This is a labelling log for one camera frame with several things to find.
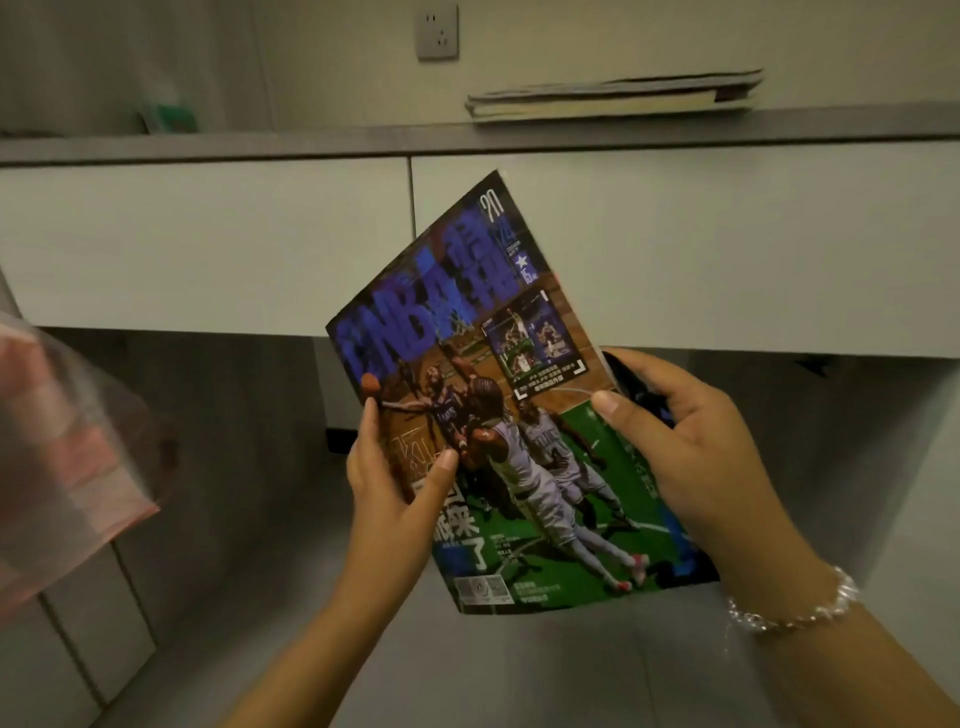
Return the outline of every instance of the magazine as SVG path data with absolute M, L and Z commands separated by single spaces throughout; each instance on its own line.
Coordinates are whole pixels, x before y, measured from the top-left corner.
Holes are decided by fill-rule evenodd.
M 461 453 L 433 554 L 465 614 L 713 580 L 643 456 L 597 416 L 616 385 L 498 172 L 327 325 L 408 498 Z

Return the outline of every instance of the stack of papers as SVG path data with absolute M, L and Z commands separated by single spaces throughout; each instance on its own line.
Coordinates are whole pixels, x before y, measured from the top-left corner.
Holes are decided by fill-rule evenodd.
M 749 109 L 763 71 L 650 76 L 587 84 L 539 84 L 471 94 L 475 121 L 633 116 Z

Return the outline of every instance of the drawer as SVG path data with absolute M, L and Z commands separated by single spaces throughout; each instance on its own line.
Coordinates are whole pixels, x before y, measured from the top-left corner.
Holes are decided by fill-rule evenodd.
M 322 334 L 410 228 L 402 158 L 0 171 L 0 266 L 40 326 Z
M 414 158 L 418 227 L 496 168 L 598 344 L 960 356 L 960 144 Z

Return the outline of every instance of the finger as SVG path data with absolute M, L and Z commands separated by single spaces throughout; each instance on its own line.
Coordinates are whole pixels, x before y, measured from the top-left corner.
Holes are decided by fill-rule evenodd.
M 686 369 L 648 353 L 632 349 L 605 349 L 628 367 L 643 381 L 669 400 L 699 403 L 709 392 L 709 386 Z
M 363 405 L 363 418 L 360 420 L 357 434 L 357 465 L 366 488 L 393 486 L 394 477 L 390 465 L 380 447 L 379 411 L 374 400 Z
M 359 460 L 358 450 L 359 447 L 354 441 L 353 445 L 350 446 L 349 455 L 347 455 L 347 482 L 354 493 L 360 493 L 363 490 L 363 477 L 360 475 L 360 465 L 357 462 Z
M 457 463 L 460 461 L 457 451 L 447 448 L 438 457 L 413 504 L 407 509 L 406 518 L 414 522 L 417 527 L 433 530 L 444 507 L 444 501 L 453 487 L 457 476 Z
M 658 462 L 664 462 L 689 447 L 652 414 L 615 392 L 594 392 L 590 403 L 597 414 L 633 443 L 654 468 Z

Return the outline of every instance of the sneaker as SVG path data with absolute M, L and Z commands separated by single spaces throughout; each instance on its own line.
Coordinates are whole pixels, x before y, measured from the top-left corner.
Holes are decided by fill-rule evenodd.
M 650 566 L 650 557 L 645 553 L 635 553 L 634 554 L 634 566 L 630 569 L 631 575 L 634 578 L 634 583 L 638 587 L 643 586 L 643 582 L 647 580 L 647 567 Z
M 634 585 L 629 581 L 614 581 L 607 585 L 607 589 L 616 595 L 628 595 L 634 590 Z

